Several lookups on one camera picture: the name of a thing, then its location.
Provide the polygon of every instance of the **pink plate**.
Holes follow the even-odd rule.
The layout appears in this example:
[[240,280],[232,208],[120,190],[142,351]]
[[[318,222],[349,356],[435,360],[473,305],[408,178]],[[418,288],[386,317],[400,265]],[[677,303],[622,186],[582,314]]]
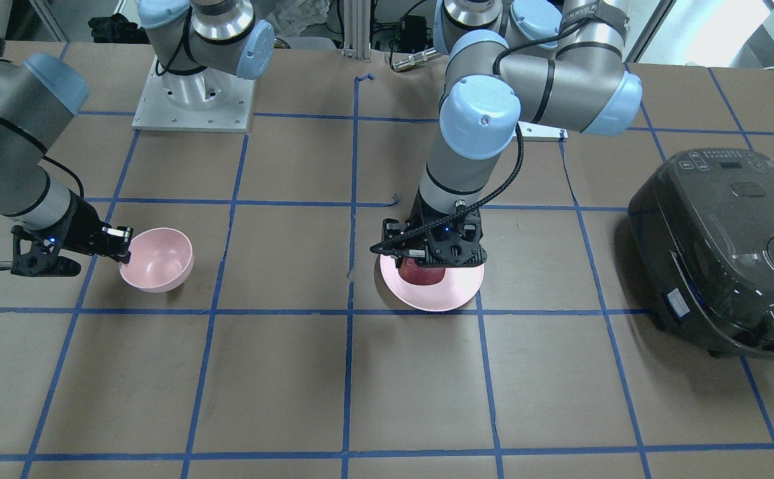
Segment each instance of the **pink plate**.
[[154,228],[130,242],[130,263],[120,265],[120,275],[147,292],[165,292],[182,285],[195,263],[192,242],[173,228]]
[[396,260],[387,255],[380,258],[381,277],[387,288],[403,303],[423,311],[451,311],[464,306],[481,287],[485,265],[479,267],[447,267],[442,281],[435,285],[412,285],[399,276]]

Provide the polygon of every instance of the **pink bowl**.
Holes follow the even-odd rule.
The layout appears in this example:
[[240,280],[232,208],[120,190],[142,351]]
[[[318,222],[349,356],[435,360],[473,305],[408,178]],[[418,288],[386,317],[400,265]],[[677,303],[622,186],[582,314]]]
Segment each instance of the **pink bowl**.
[[173,228],[144,231],[130,243],[130,263],[120,275],[142,291],[165,292],[182,285],[192,272],[192,242]]

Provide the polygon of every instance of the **sticker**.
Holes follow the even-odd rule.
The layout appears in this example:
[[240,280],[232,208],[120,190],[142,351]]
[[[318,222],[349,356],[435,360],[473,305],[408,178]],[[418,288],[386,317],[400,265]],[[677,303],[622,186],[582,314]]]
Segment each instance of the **sticker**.
[[680,293],[680,288],[675,288],[675,290],[668,293],[668,303],[670,303],[670,307],[673,307],[677,318],[682,318],[691,312],[691,309],[688,309],[686,300],[683,299]]

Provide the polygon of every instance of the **blue joint cap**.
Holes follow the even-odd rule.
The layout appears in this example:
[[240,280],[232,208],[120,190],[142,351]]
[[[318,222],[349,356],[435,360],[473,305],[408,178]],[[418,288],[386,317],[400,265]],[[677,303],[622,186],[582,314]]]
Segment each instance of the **blue joint cap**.
[[455,42],[455,46],[451,48],[451,52],[449,55],[451,57],[456,57],[457,54],[459,54],[463,49],[475,45],[476,43],[484,43],[484,42],[496,42],[500,45],[504,46],[505,48],[508,48],[508,42],[506,42],[503,37],[499,36],[499,33],[496,33],[495,31],[490,30],[473,30],[468,31],[468,33],[464,33],[460,39]]
[[520,100],[500,79],[469,75],[443,102],[440,127],[449,148],[470,160],[492,158],[509,143],[520,118]]
[[146,30],[168,25],[189,9],[189,0],[141,0],[138,20]]
[[88,84],[67,63],[46,53],[34,53],[23,63],[35,78],[50,90],[59,101],[74,114],[80,113],[82,104],[88,99]]
[[248,80],[260,78],[269,67],[274,51],[275,30],[268,21],[262,19],[254,25],[254,30],[248,35],[236,67],[236,76]]
[[446,48],[446,39],[443,37],[443,0],[438,0],[435,6],[435,50],[441,55],[448,55],[449,49]]
[[642,104],[642,79],[624,72],[618,90],[603,107],[597,118],[582,133],[618,136],[630,127]]
[[[527,41],[554,37],[561,24],[561,12],[547,0],[514,0],[511,18]],[[539,46],[551,50],[557,48],[558,42]]]

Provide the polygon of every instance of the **black cloth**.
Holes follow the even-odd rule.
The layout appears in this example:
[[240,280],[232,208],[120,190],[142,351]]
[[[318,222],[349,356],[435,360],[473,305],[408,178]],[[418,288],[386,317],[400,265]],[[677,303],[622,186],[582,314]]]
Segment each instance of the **black cloth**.
[[150,43],[144,28],[116,13],[108,17],[95,17],[88,21],[95,43]]

